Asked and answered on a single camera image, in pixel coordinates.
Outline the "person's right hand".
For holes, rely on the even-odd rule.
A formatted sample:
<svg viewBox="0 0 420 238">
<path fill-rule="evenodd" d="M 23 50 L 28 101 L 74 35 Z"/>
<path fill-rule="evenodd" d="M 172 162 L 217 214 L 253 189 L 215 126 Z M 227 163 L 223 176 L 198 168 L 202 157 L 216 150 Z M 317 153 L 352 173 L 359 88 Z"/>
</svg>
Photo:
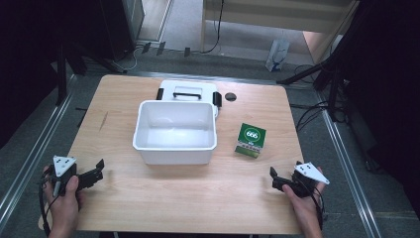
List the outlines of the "person's right hand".
<svg viewBox="0 0 420 238">
<path fill-rule="evenodd" d="M 318 207 L 320 207 L 320 198 L 325 186 L 324 183 L 319 182 L 313 195 L 308 197 L 297 196 L 287 184 L 282 187 L 293 206 L 297 220 L 309 219 L 310 217 L 318 219 L 322 215 L 322 210 Z"/>
</svg>

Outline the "black tripod stand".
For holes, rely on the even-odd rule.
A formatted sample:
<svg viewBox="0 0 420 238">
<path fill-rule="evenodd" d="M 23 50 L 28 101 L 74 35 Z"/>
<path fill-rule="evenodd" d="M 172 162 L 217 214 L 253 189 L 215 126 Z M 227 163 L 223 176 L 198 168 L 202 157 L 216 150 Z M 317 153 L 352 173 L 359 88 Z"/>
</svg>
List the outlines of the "black tripod stand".
<svg viewBox="0 0 420 238">
<path fill-rule="evenodd" d="M 313 88 L 316 91 L 322 91 L 327 86 L 330 87 L 330 92 L 327 100 L 327 112 L 333 122 L 338 122 L 339 119 L 336 113 L 339 111 L 336 106 L 337 96 L 339 92 L 339 85 L 343 83 L 344 78 L 341 73 L 341 66 L 343 64 L 344 54 L 341 51 L 333 52 L 329 57 L 323 61 L 305 69 L 290 78 L 278 80 L 276 83 L 281 85 L 288 85 L 294 83 L 306 76 L 318 72 L 318 76 L 313 82 Z"/>
</svg>

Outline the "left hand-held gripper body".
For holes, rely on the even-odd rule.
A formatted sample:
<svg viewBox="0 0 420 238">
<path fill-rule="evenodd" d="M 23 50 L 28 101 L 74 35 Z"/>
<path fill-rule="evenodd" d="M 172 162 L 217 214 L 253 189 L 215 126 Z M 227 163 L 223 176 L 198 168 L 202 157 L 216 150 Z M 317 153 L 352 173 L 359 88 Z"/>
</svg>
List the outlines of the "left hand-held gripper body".
<svg viewBox="0 0 420 238">
<path fill-rule="evenodd" d="M 72 157 L 54 156 L 52 158 L 52 172 L 50 173 L 50 180 L 52 183 L 52 195 L 64 196 L 66 186 L 73 176 L 79 178 L 78 190 L 87 188 L 87 183 L 83 175 L 78 175 L 76 159 Z"/>
</svg>

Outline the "metal floor rail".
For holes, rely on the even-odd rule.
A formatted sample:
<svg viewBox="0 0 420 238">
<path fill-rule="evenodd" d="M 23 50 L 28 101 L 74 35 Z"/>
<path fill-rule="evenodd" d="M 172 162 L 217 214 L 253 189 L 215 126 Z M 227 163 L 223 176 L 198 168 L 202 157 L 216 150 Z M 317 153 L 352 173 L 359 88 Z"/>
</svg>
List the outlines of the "metal floor rail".
<svg viewBox="0 0 420 238">
<path fill-rule="evenodd" d="M 327 233 L 333 237 L 383 238 L 358 172 L 363 156 L 356 138 L 345 123 L 334 122 L 327 110 L 322 112 L 329 139 L 334 148 L 334 165 L 327 170 L 331 181 L 327 188 Z"/>
<path fill-rule="evenodd" d="M 54 89 L 0 149 L 0 235 L 65 113 L 76 83 L 77 76 L 73 74 L 66 84 L 67 94 L 59 105 L 55 103 Z"/>
</svg>

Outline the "white paper bag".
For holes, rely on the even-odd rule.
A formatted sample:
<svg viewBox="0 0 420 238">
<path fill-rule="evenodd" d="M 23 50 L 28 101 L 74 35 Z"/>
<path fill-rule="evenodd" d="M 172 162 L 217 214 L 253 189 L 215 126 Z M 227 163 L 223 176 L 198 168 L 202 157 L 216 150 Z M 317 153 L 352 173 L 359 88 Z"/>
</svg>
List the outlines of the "white paper bag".
<svg viewBox="0 0 420 238">
<path fill-rule="evenodd" d="M 286 39 L 276 39 L 272 42 L 265 68 L 270 71 L 280 71 L 284 65 L 290 42 Z"/>
</svg>

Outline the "white plastic storage box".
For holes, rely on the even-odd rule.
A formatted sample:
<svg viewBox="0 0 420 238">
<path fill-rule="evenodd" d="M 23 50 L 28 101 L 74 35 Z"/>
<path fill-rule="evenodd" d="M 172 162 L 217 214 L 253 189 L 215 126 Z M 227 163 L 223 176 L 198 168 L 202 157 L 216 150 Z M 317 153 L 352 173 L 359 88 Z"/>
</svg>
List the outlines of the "white plastic storage box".
<svg viewBox="0 0 420 238">
<path fill-rule="evenodd" d="M 133 147 L 147 165 L 206 165 L 217 147 L 214 106 L 146 100 L 139 106 Z"/>
</svg>

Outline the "person's left hand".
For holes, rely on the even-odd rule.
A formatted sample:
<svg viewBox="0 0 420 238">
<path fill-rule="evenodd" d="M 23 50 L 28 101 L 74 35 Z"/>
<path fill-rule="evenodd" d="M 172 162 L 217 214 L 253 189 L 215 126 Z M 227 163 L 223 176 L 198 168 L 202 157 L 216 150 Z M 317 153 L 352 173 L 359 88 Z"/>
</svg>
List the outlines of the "person's left hand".
<svg viewBox="0 0 420 238">
<path fill-rule="evenodd" d="M 51 206 L 52 225 L 54 227 L 73 228 L 74 230 L 78 224 L 79 203 L 77 200 L 76 191 L 78 188 L 79 178 L 73 176 L 67 186 L 64 196 L 58 196 L 55 201 L 53 197 L 53 188 L 48 181 L 44 193 Z"/>
</svg>

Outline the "green card box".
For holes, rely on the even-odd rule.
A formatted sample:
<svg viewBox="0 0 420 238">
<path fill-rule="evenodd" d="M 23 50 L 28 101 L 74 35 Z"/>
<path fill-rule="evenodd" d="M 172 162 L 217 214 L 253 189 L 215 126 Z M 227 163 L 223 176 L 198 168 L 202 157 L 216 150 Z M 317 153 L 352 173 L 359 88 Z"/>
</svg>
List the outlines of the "green card box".
<svg viewBox="0 0 420 238">
<path fill-rule="evenodd" d="M 265 135 L 266 129 L 243 123 L 235 152 L 256 159 L 263 149 Z"/>
</svg>

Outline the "light wooden furniture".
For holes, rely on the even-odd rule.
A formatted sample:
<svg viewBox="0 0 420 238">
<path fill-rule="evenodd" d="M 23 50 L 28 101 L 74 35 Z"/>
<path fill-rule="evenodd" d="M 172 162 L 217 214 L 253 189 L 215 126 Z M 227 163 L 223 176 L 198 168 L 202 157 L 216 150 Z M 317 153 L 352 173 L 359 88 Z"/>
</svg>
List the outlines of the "light wooden furniture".
<svg viewBox="0 0 420 238">
<path fill-rule="evenodd" d="M 352 23 L 360 0 L 202 0 L 200 48 L 207 20 L 302 31 L 310 55 L 320 62 Z"/>
</svg>

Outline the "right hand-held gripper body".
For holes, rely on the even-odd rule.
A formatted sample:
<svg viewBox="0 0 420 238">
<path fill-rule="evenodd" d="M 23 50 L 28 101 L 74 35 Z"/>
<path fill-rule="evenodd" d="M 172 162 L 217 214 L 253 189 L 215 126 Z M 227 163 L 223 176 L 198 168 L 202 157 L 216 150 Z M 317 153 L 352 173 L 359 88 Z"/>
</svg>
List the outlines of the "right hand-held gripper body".
<svg viewBox="0 0 420 238">
<path fill-rule="evenodd" d="M 299 197 L 310 196 L 319 182 L 330 183 L 312 163 L 297 162 L 291 178 L 292 185 L 290 187 Z"/>
</svg>

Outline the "dark cabinet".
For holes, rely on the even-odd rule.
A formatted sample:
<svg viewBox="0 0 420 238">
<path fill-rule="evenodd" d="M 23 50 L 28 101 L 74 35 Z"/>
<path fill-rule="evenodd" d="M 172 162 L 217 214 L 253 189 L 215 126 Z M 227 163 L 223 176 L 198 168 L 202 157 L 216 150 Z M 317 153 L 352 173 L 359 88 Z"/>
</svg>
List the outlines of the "dark cabinet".
<svg viewBox="0 0 420 238">
<path fill-rule="evenodd" d="M 131 53 L 145 18 L 142 0 L 100 0 L 111 59 L 121 60 Z"/>
</svg>

